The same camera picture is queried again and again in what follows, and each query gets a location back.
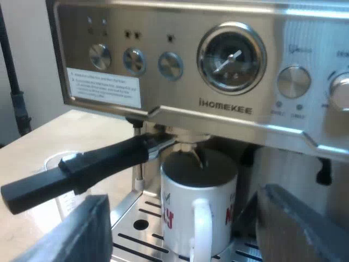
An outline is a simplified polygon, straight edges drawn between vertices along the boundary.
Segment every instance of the red text on mug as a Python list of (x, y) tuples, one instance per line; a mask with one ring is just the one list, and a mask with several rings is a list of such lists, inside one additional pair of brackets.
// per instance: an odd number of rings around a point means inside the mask
[(233, 205), (227, 208), (227, 212), (225, 215), (225, 224), (228, 224), (233, 221)]
[(163, 218), (169, 229), (172, 229), (173, 216), (173, 213), (167, 207), (164, 207)]

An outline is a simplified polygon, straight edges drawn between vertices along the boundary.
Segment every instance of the white sticker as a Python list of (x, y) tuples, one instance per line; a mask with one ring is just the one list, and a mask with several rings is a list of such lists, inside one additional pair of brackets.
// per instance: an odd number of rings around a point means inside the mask
[(67, 68), (71, 95), (141, 108), (138, 78)]

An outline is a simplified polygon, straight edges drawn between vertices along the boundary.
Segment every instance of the round button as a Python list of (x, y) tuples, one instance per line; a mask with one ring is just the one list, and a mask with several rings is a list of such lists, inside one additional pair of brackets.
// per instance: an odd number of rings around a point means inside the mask
[(92, 64), (100, 70), (105, 70), (110, 66), (111, 56), (109, 49), (104, 44), (93, 45), (89, 49), (89, 59)]
[(145, 57), (138, 49), (126, 49), (123, 55), (123, 62), (126, 69), (134, 75), (142, 75), (146, 71)]
[(163, 53), (159, 58), (158, 67), (160, 73), (171, 81), (178, 80), (183, 74), (183, 62), (173, 52)]
[(336, 109), (349, 111), (349, 73), (335, 78), (330, 87), (330, 101)]
[(298, 98), (304, 95), (310, 87), (311, 79), (302, 67), (288, 67), (278, 77), (278, 88), (287, 98)]

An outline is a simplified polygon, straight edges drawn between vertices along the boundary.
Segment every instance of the drip tray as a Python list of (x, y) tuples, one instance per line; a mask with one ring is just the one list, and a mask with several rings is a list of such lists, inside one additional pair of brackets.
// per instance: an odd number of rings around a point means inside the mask
[[(189, 258), (170, 251), (161, 231), (160, 200), (142, 194), (112, 229), (114, 261), (185, 262)], [(261, 253), (253, 237), (235, 238), (212, 262), (257, 262)]]

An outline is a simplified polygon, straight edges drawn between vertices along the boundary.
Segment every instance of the gauge needle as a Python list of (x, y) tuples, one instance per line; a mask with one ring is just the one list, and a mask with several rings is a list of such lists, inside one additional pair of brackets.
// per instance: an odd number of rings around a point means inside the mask
[(236, 58), (238, 58), (238, 56), (241, 55), (241, 54), (242, 54), (241, 50), (238, 50), (238, 51), (236, 51), (234, 54), (229, 55), (229, 56), (228, 56), (228, 59), (227, 59), (223, 64), (221, 64), (218, 68), (216, 68), (215, 71), (213, 71), (213, 74), (216, 74), (216, 73), (221, 72), (221, 70), (222, 70), (223, 68), (225, 68), (225, 66), (226, 66), (227, 64), (230, 64), (230, 63), (235, 62)]

